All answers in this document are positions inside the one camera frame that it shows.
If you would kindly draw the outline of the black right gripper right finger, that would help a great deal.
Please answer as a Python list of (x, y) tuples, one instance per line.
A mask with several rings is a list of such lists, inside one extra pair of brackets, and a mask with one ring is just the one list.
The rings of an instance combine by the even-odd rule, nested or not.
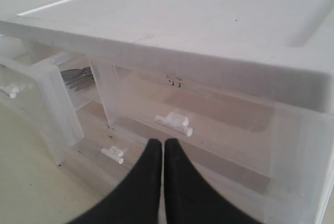
[(214, 190), (175, 138), (164, 147), (164, 199), (167, 223), (248, 223), (248, 215)]

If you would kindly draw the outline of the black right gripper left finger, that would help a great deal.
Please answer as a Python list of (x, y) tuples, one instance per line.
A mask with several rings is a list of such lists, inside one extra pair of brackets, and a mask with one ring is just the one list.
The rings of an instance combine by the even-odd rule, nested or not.
[(161, 171), (161, 142), (150, 139), (120, 184), (70, 223), (158, 223)]

